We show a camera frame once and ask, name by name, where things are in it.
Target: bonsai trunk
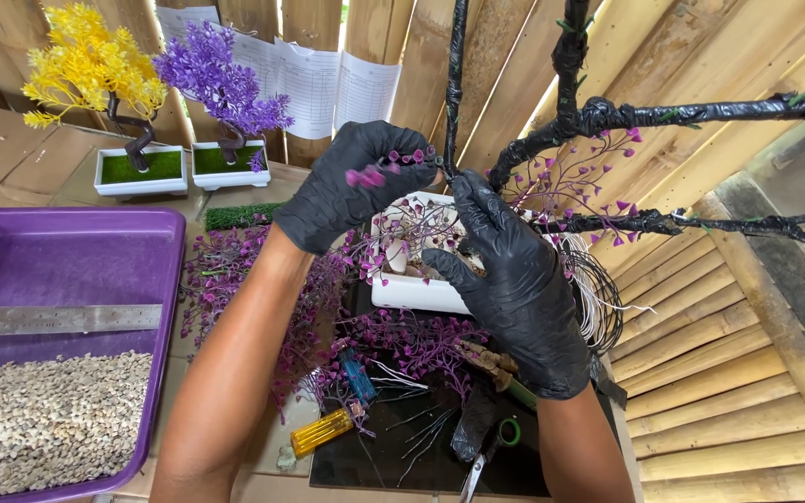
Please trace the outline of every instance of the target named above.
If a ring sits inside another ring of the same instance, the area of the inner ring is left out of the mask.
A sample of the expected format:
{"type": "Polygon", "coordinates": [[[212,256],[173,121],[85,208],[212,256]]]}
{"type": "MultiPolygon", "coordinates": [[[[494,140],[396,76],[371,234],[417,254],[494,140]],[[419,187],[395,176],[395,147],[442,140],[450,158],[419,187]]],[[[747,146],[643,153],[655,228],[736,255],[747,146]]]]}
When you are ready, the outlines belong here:
{"type": "MultiPolygon", "coordinates": [[[[117,127],[120,127],[120,124],[128,124],[140,128],[142,131],[139,138],[126,144],[126,156],[132,167],[138,169],[140,173],[145,173],[148,171],[148,161],[141,153],[141,150],[154,140],[154,127],[151,125],[150,121],[145,119],[118,116],[117,107],[120,106],[120,98],[117,97],[116,93],[113,91],[110,91],[109,95],[110,99],[107,101],[107,118],[114,121],[117,127]]],[[[154,111],[154,116],[151,117],[151,120],[155,118],[157,118],[157,110],[154,111]]]]}
{"type": "Polygon", "coordinates": [[[223,126],[226,138],[220,138],[217,143],[219,144],[220,151],[223,153],[225,163],[232,165],[238,162],[237,151],[244,147],[244,144],[247,143],[247,139],[244,137],[244,131],[241,131],[240,127],[230,121],[219,121],[219,123],[223,126]],[[230,136],[229,131],[234,134],[234,140],[228,138],[228,136],[230,136]]]}

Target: gravel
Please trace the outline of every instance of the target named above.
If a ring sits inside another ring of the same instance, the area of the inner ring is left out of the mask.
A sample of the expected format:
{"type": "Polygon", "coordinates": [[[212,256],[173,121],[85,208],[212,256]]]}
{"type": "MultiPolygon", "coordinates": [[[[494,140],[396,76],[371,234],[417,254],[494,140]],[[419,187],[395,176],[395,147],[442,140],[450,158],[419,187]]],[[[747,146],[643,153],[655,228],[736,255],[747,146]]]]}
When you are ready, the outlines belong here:
{"type": "Polygon", "coordinates": [[[139,432],[151,354],[0,367],[0,495],[114,475],[139,432]]]}

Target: black rubber glove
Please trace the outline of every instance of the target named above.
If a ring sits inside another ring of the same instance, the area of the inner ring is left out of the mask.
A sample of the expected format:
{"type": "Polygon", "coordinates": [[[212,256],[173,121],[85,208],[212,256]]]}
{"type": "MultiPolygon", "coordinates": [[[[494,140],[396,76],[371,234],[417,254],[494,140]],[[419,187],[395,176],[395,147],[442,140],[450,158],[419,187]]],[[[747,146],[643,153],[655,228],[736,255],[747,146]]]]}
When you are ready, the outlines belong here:
{"type": "Polygon", "coordinates": [[[486,278],[446,251],[427,249],[421,257],[517,362],[519,381],[540,398],[573,398],[588,384],[588,347],[557,253],[476,172],[464,170],[452,187],[486,278]]]}
{"type": "Polygon", "coordinates": [[[391,150],[400,156],[426,151],[428,141],[418,131],[402,129],[384,121],[348,122],[316,162],[312,173],[291,200],[272,213],[278,226],[305,252],[324,255],[337,236],[363,224],[404,195],[427,187],[437,167],[400,166],[399,175],[385,170],[383,185],[350,186],[347,170],[362,171],[391,150]]]}

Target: yellow lighter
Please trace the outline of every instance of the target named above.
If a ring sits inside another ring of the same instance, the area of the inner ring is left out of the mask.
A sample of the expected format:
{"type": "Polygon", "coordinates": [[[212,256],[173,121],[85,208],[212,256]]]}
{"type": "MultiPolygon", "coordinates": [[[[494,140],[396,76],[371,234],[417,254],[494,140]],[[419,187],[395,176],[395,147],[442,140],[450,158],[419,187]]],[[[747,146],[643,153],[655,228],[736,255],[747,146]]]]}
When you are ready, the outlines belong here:
{"type": "Polygon", "coordinates": [[[352,403],[349,410],[341,407],[318,421],[297,429],[291,433],[293,452],[297,456],[311,452],[316,446],[320,446],[352,428],[352,419],[361,417],[364,413],[362,405],[357,400],[352,403]]]}

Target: metal ruler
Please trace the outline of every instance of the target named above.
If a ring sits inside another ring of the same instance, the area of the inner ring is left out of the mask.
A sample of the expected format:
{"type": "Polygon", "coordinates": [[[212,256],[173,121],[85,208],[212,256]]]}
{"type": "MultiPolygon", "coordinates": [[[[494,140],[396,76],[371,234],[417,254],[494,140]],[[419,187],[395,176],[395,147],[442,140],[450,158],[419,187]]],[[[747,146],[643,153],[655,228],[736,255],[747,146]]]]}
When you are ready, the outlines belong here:
{"type": "Polygon", "coordinates": [[[150,330],[162,304],[0,307],[0,336],[150,330]]]}

